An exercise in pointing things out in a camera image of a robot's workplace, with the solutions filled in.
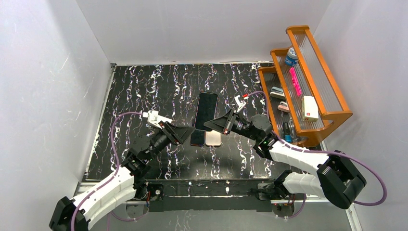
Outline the beige phone case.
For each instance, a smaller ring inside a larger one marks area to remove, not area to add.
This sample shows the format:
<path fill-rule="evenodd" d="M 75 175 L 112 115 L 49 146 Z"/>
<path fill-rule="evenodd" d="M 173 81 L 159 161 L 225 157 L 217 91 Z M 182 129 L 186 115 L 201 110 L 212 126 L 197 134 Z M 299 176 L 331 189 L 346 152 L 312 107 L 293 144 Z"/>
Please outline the beige phone case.
<path fill-rule="evenodd" d="M 215 130 L 206 131 L 204 143 L 206 146 L 219 147 L 222 144 L 221 138 L 222 134 Z"/>

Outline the purple smartphone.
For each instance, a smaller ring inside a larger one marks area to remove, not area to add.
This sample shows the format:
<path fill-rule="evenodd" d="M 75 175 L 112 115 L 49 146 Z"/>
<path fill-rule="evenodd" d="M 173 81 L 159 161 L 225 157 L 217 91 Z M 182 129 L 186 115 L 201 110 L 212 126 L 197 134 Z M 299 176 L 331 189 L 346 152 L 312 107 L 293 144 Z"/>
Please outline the purple smartphone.
<path fill-rule="evenodd" d="M 195 130 L 191 134 L 190 145 L 191 146 L 203 146 L 205 143 L 205 131 Z"/>

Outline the black phone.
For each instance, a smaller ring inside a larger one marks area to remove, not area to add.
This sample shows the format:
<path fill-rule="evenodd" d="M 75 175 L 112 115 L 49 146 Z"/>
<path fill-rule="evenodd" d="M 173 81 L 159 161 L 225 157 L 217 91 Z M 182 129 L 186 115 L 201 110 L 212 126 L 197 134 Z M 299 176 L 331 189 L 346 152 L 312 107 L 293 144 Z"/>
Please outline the black phone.
<path fill-rule="evenodd" d="M 196 110 L 194 126 L 197 130 L 211 131 L 204 123 L 214 119 L 218 103 L 218 95 L 211 92 L 201 92 Z"/>

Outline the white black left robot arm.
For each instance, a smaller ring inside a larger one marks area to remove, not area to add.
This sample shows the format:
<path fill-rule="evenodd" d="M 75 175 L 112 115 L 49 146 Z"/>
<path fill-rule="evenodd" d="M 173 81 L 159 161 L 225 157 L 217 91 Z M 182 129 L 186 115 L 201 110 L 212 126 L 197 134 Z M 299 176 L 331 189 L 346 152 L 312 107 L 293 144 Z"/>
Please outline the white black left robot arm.
<path fill-rule="evenodd" d="M 151 136 L 138 136 L 121 165 L 85 192 L 63 197 L 54 209 L 49 228 L 53 231 L 89 231 L 102 217 L 145 188 L 150 162 L 168 145 L 181 145 L 195 127 L 160 122 Z"/>

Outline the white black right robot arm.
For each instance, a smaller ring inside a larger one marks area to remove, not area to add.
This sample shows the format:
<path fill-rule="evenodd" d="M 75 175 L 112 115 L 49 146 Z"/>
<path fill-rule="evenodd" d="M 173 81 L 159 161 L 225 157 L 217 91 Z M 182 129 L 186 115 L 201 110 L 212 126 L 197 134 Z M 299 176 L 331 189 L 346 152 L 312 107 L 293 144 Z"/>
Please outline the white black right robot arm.
<path fill-rule="evenodd" d="M 286 170 L 271 186 L 260 189 L 261 193 L 280 198 L 310 194 L 324 197 L 338 208 L 348 209 L 367 184 L 356 166 L 342 153 L 324 154 L 282 140 L 273 131 L 266 115 L 255 115 L 248 122 L 229 110 L 222 117 L 204 122 L 204 126 L 225 135 L 234 132 L 254 140 L 253 149 L 260 157 L 305 171 L 301 174 Z"/>

